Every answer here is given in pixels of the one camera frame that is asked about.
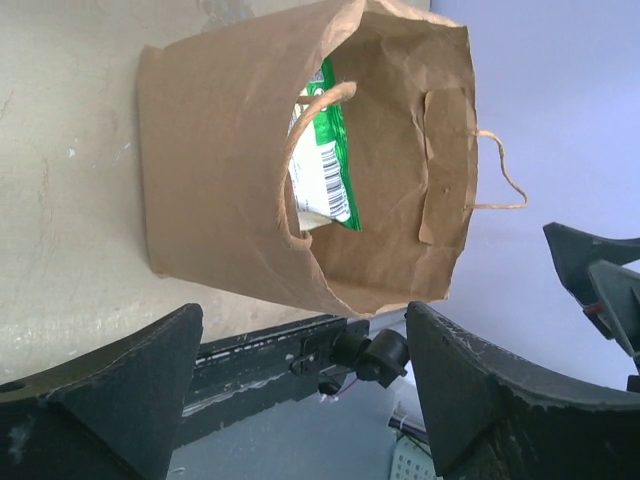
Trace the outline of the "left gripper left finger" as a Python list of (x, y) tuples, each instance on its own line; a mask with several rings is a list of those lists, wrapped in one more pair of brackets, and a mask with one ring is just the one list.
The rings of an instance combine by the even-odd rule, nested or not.
[(4, 479), (163, 479), (203, 310), (186, 304), (92, 352), (1, 386)]

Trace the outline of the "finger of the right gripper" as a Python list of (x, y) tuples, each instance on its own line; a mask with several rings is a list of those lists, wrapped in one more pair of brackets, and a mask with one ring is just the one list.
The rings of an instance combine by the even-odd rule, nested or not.
[(634, 360), (639, 358), (639, 273), (605, 260), (588, 268), (598, 316), (613, 339)]
[(605, 260), (624, 266), (639, 259), (639, 239), (610, 239), (551, 222), (543, 226), (556, 274), (585, 316), (607, 339), (614, 338), (601, 316), (601, 307), (588, 275), (588, 267)]

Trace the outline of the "green white snack packet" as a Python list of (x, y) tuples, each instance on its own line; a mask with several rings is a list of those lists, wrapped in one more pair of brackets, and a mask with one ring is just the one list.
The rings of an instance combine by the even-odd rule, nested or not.
[(305, 128), (288, 167), (299, 227), (331, 223), (362, 229), (349, 171), (349, 142), (343, 109), (323, 108)]

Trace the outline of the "brown paper bag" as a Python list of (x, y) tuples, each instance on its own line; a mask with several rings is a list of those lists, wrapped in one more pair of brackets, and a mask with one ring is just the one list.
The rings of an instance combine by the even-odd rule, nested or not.
[[(400, 1), (319, 1), (146, 47), (137, 102), (156, 273), (349, 317), (448, 295), (485, 136), (464, 25)], [(298, 223), (289, 162), (330, 105), (359, 231)]]

